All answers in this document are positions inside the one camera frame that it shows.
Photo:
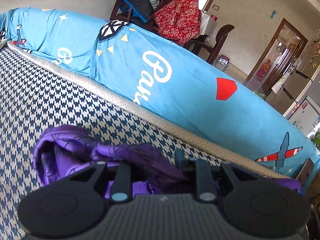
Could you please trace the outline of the purple floral garment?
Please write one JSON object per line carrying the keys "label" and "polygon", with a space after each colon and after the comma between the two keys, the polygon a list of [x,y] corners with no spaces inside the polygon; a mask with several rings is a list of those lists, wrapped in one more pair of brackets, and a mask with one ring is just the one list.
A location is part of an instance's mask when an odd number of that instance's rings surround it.
{"label": "purple floral garment", "polygon": [[78,126],[49,127],[33,153],[33,167],[39,183],[47,186],[89,165],[104,161],[108,167],[121,161],[135,165],[144,179],[134,182],[132,193],[192,193],[191,183],[160,150],[151,144],[107,145]]}

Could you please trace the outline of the wooden chair under clothes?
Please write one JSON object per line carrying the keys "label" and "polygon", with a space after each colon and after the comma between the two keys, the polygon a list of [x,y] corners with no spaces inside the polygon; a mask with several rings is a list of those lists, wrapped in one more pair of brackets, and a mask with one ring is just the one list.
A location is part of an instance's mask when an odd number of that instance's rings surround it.
{"label": "wooden chair under clothes", "polygon": [[[165,5],[173,0],[161,0],[155,12],[162,9]],[[116,0],[111,12],[110,20],[121,20],[134,23],[152,33],[158,34],[158,26],[153,17],[147,23],[144,23],[139,17],[133,16],[133,10],[122,0]]]}

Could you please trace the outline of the blue cartoon sofa back cover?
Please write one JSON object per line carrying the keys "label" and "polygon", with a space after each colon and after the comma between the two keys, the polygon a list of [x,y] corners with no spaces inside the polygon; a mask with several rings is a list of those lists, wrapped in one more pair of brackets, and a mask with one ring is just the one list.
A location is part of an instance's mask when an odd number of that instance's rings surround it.
{"label": "blue cartoon sofa back cover", "polygon": [[311,140],[263,99],[135,24],[18,8],[1,14],[1,38],[277,173],[295,177],[311,160],[304,191],[319,171]]}

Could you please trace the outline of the houndstooth sofa seat cover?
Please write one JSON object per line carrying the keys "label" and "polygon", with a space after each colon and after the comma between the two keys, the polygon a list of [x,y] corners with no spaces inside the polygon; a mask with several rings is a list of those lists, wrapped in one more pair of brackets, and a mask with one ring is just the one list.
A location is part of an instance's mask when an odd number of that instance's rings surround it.
{"label": "houndstooth sofa seat cover", "polygon": [[174,161],[177,148],[188,157],[220,165],[211,156],[103,100],[18,52],[1,49],[1,239],[21,239],[17,207],[40,187],[33,151],[42,132],[64,124],[80,126],[106,144],[150,143]]}

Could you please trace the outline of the silver refrigerator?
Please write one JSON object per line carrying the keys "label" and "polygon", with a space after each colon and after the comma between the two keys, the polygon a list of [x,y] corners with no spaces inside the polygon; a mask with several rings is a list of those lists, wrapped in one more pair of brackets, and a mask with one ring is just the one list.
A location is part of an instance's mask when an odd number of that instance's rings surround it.
{"label": "silver refrigerator", "polygon": [[319,130],[319,29],[266,102],[308,138]]}

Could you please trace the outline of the white tablecloth dining table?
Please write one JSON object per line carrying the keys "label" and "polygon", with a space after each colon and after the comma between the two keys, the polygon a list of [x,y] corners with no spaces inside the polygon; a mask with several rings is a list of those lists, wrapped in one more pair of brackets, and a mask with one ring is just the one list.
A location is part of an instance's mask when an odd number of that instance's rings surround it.
{"label": "white tablecloth dining table", "polygon": [[217,22],[207,13],[201,11],[200,36],[206,35],[213,38],[217,33]]}

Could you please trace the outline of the red floral cloth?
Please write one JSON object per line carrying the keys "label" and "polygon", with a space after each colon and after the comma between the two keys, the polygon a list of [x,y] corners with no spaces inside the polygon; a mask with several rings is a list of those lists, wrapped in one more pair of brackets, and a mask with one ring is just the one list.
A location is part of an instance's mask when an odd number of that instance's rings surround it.
{"label": "red floral cloth", "polygon": [[199,0],[173,0],[157,11],[153,18],[161,37],[184,45],[200,34]]}

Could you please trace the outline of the brown wooden door frame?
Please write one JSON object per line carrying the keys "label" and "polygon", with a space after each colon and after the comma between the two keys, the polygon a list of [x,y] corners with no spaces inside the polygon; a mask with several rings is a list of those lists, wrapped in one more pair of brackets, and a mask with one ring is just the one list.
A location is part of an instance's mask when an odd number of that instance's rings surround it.
{"label": "brown wooden door frame", "polygon": [[300,56],[308,39],[288,20],[281,20],[244,85],[265,99],[285,70]]}

